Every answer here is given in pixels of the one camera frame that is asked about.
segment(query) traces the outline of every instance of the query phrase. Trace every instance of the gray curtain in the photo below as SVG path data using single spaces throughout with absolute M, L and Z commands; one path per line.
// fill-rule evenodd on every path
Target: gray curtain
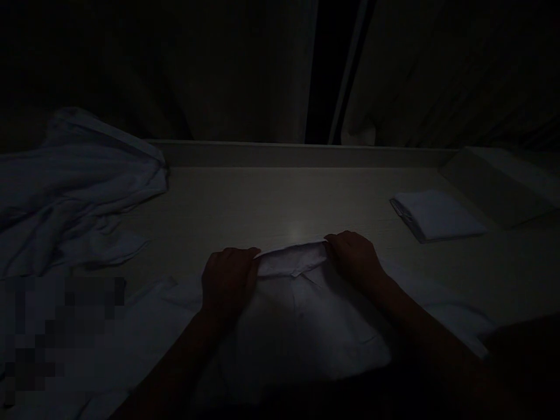
M 558 150 L 557 4 L 378 0 L 343 144 Z
M 79 106 L 143 138 L 303 143 L 317 3 L 16 2 L 4 108 Z

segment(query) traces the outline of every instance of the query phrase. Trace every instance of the crumpled white cloth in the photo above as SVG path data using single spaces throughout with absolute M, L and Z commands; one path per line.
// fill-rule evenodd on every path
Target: crumpled white cloth
M 337 275 L 321 243 L 260 258 L 255 295 L 206 367 L 195 405 L 257 403 L 266 385 L 339 379 L 392 360 L 391 327 Z M 475 354 L 487 354 L 478 336 L 495 326 L 484 314 L 442 286 L 381 263 Z M 200 277 L 182 284 L 165 278 L 147 286 L 130 298 L 123 317 L 96 337 L 94 346 L 72 354 L 64 376 L 45 379 L 46 392 L 34 395 L 33 410 L 60 412 L 62 405 L 70 410 L 87 404 L 80 418 L 107 418 L 175 342 L 201 303 Z M 12 418 L 28 413 L 26 406 L 10 411 Z
M 146 239 L 119 212 L 167 191 L 160 150 L 78 108 L 48 123 L 37 149 L 0 156 L 0 276 L 118 264 Z

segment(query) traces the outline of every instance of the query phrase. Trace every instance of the table surface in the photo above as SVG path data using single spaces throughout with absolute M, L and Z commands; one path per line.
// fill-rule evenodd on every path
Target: table surface
M 263 250 L 355 230 L 379 256 L 460 293 L 499 324 L 560 310 L 560 229 L 502 230 L 436 168 L 173 167 L 169 191 L 122 217 L 149 238 L 133 259 L 75 275 L 123 276 L 130 295 L 171 275 L 188 281 L 225 247 Z M 490 232 L 419 244 L 389 199 L 437 189 L 462 202 Z

